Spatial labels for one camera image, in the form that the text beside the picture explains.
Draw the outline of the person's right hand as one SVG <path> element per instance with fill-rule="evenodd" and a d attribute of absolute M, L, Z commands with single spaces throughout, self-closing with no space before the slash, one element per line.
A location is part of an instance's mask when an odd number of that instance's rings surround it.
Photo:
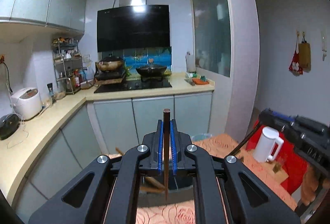
<path fill-rule="evenodd" d="M 308 165 L 301 185 L 301 201 L 305 206 L 309 206 L 316 198 L 316 190 L 319 186 L 316 171 Z"/>

